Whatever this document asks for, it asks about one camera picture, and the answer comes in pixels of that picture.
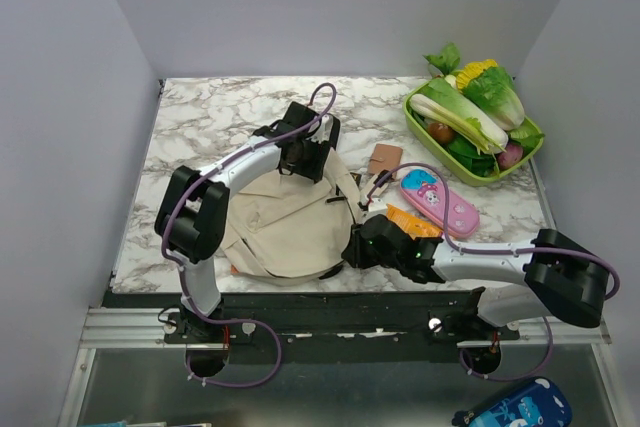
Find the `cream canvas backpack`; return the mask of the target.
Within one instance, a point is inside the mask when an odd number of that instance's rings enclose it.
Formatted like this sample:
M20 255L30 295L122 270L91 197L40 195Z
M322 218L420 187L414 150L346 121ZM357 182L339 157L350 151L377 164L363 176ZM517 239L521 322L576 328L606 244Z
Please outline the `cream canvas backpack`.
M317 183L271 171L230 200L220 249L238 275L274 285L330 278L344 267L360 197L335 149Z

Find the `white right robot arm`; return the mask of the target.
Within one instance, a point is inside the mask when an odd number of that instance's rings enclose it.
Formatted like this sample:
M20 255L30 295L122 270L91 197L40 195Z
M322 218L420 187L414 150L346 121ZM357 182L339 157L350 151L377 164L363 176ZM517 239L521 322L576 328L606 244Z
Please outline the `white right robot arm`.
M619 285L610 266L552 229L520 243L456 243L448 237L413 238L376 215L352 227L342 257L354 268L395 269L419 284L494 282L460 314L462 331L474 339L510 322L546 316L595 328Z

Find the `169-Storey Treehouse book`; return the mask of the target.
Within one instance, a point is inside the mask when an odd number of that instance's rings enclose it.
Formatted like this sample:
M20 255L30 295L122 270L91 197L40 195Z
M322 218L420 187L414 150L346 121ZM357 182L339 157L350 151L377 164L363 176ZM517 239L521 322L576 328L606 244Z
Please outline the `169-Storey Treehouse book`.
M361 180L362 180L362 175L360 173L356 173L356 172L351 172L350 175L353 178L355 184L357 186L360 186L361 185Z

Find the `yellow orange paperback book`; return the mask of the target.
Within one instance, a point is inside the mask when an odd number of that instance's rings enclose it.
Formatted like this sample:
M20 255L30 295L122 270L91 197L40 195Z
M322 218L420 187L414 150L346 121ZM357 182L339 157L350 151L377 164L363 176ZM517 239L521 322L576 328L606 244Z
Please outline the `yellow orange paperback book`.
M387 205L386 217L412 239L442 236L442 230L439 227L392 204Z

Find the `tan leather card wallet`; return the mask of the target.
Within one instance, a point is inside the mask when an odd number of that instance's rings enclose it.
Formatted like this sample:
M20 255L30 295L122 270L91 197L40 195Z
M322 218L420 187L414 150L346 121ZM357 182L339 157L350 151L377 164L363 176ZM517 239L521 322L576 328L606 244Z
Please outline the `tan leather card wallet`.
M377 143L369 158L367 171L369 174L380 174L382 171L390 171L401 163L403 149L398 146Z

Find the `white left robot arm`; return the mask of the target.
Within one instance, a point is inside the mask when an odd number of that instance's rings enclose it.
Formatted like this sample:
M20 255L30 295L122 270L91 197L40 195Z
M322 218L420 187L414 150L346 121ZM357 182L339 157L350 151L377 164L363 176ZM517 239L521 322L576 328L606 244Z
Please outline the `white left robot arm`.
M181 166L173 172L154 231L161 237L163 257L178 266L181 302L192 312L187 329L197 340L209 342L221 332L214 253L224 237L231 198L272 171L319 182L340 127L328 111L317 113L292 102L283 118L258 128L238 150L211 166Z

